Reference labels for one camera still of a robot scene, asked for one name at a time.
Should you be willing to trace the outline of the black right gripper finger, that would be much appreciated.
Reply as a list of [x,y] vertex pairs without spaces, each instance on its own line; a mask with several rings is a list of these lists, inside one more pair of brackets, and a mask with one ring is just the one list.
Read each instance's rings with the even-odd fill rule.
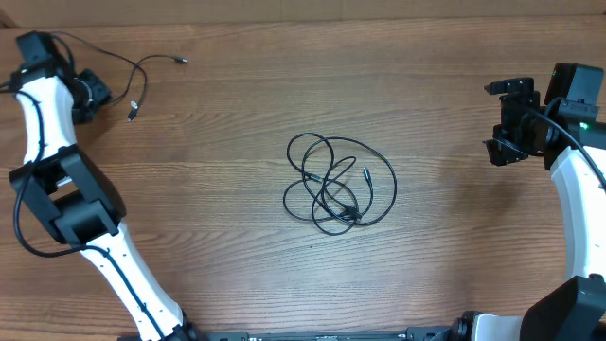
[[511,93],[534,92],[533,78],[516,78],[502,81],[494,81],[484,86],[484,90],[490,95],[501,95]]
[[494,166],[502,167],[528,159],[527,153],[520,151],[515,144],[507,140],[493,138],[484,140],[483,143]]

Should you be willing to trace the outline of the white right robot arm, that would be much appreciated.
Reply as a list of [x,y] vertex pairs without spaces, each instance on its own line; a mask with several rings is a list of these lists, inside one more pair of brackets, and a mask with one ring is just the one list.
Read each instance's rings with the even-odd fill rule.
[[555,65],[541,95],[532,78],[494,81],[501,121],[487,140],[492,165],[540,157],[560,198],[566,245],[562,285],[522,316],[467,311],[437,340],[602,340],[605,337],[605,125],[597,104],[605,72]]

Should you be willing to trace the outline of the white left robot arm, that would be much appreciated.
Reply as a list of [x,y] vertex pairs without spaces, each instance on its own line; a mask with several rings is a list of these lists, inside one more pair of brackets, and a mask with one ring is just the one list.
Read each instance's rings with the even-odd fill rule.
[[30,31],[16,44],[24,62],[1,91],[19,101],[27,130],[23,165],[9,174],[17,241],[37,257],[90,261],[132,317],[136,339],[205,339],[153,276],[122,197],[78,145],[76,126],[116,102],[111,90],[91,69],[77,69],[59,32]]

